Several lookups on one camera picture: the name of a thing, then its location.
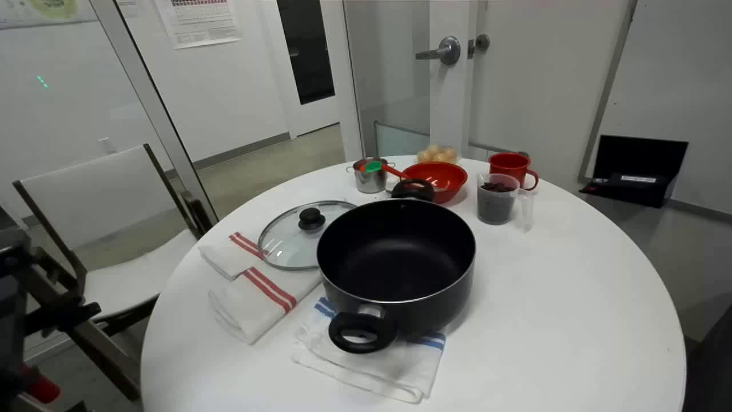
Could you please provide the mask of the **glass lid with black knob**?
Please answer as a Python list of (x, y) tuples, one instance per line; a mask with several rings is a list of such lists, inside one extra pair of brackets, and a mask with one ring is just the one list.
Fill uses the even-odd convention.
[(317, 200), (279, 214), (259, 236), (263, 260), (279, 271), (317, 271), (320, 236), (347, 211), (349, 201)]

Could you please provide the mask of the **black cooking pot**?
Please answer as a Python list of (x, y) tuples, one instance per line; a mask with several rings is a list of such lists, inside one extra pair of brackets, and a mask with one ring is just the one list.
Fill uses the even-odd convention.
[(476, 252), (471, 227), (435, 201), (393, 197), (343, 214), (315, 249), (335, 306), (330, 341), (369, 354), (441, 333), (470, 303)]

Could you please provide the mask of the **small steel cup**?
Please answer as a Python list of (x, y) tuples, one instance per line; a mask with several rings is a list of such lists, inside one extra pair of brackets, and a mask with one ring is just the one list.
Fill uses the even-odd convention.
[(352, 163), (355, 187), (364, 194), (378, 194), (387, 187), (387, 176), (399, 176), (399, 170), (385, 157), (362, 157)]

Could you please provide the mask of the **red bowl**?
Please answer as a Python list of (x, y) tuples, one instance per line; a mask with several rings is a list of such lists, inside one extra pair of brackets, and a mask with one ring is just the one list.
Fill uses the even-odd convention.
[(438, 203), (448, 203), (466, 184), (466, 171), (455, 163), (417, 163), (403, 176), (428, 181)]

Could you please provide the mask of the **yellow round food items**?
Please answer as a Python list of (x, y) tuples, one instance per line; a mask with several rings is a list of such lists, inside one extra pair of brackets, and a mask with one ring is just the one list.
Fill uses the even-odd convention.
[(428, 146), (417, 153), (419, 163), (457, 163), (457, 153), (447, 146)]

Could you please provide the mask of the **clear measuring cup dark contents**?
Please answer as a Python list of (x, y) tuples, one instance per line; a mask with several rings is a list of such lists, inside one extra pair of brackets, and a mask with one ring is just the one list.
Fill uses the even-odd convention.
[(532, 193), (511, 173), (482, 173), (478, 179), (478, 219), (486, 224), (532, 227)]

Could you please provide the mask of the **red striped white towel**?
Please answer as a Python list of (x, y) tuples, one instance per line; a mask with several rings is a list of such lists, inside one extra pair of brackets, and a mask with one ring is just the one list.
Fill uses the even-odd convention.
[(279, 271), (240, 231), (197, 244), (202, 259), (224, 278), (208, 294), (224, 327), (245, 344), (256, 344), (288, 315), (320, 281), (315, 271)]

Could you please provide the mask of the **red mug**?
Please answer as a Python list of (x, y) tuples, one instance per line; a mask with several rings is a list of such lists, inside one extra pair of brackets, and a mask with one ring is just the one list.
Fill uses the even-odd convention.
[(530, 170), (530, 157), (520, 151), (492, 153), (490, 171), (512, 176), (524, 189), (536, 189), (539, 184), (539, 176)]

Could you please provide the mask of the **blue striped white towel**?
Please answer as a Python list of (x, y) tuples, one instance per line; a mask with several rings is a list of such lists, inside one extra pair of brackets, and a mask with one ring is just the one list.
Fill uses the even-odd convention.
[(328, 325), (336, 315), (328, 298), (313, 304), (304, 325), (295, 333), (293, 362), (343, 385), (419, 406), (433, 394), (447, 351), (443, 334), (417, 334), (395, 339), (369, 354), (352, 354), (332, 344)]

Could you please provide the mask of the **white folding chair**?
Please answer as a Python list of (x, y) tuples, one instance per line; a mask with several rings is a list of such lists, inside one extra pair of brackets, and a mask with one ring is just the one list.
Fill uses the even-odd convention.
[[(112, 336), (152, 314), (177, 263), (211, 228), (200, 200), (177, 189), (149, 144), (130, 146), (13, 184), (44, 231), (70, 263), (76, 294)], [(122, 263), (91, 268), (81, 252), (93, 242), (179, 216), (184, 228)]]

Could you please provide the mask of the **open black case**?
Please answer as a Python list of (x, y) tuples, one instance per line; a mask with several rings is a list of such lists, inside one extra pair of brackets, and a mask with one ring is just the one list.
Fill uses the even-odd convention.
[(681, 170), (689, 144), (654, 138), (602, 136), (586, 194), (662, 209)]

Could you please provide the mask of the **black equipment stand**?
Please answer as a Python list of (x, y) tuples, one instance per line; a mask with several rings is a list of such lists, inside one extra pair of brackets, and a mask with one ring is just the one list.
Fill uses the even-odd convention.
[(67, 334), (90, 359), (99, 351), (83, 334), (93, 306), (83, 306), (70, 275), (0, 214), (0, 410), (44, 412), (60, 387), (25, 362), (25, 339), (42, 329)]

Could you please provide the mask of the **paper poster on wall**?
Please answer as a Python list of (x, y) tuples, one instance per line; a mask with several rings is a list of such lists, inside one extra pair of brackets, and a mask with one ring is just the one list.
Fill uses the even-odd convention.
[(177, 49), (203, 49), (240, 38), (231, 0), (154, 0)]

